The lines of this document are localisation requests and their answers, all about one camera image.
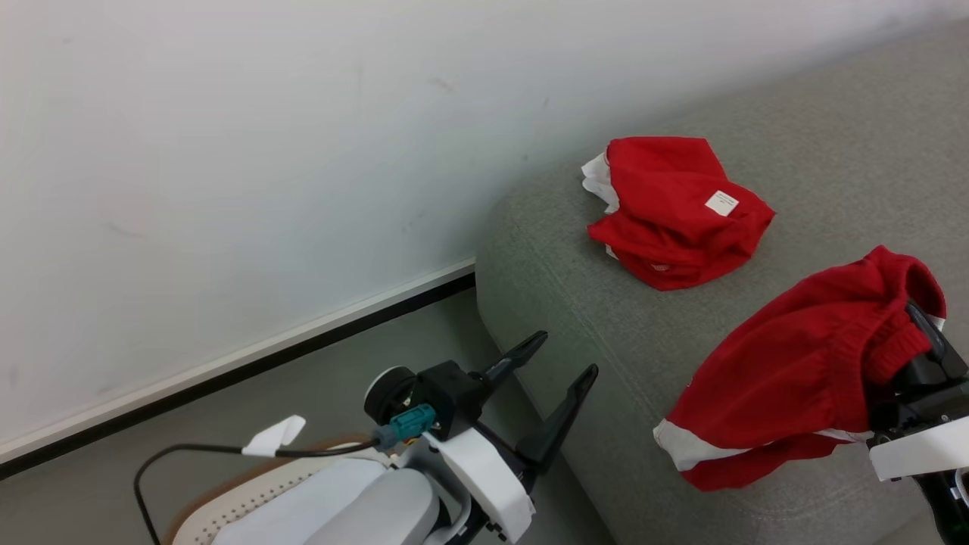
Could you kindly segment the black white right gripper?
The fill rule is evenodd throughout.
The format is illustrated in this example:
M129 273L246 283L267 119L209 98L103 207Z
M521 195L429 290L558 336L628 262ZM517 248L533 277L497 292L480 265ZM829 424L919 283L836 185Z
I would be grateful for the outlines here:
M908 301L906 313L930 342L889 380L892 397L869 410L869 457L882 481L967 466L967 365L947 354L940 319Z

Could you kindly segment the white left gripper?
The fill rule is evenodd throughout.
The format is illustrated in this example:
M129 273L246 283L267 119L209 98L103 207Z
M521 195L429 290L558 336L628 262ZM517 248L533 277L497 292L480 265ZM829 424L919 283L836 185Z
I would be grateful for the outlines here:
M471 376L489 388L500 387L526 365L548 339L548 332L536 331L509 349L496 363ZM572 424L599 375L592 363L567 387L564 399L536 432L518 442L518 456L529 468L550 468L571 431ZM511 466L497 447L480 431L470 428L456 437L440 441L431 432L425 438L441 456L458 484L488 515L500 534L516 544L528 531L535 505Z

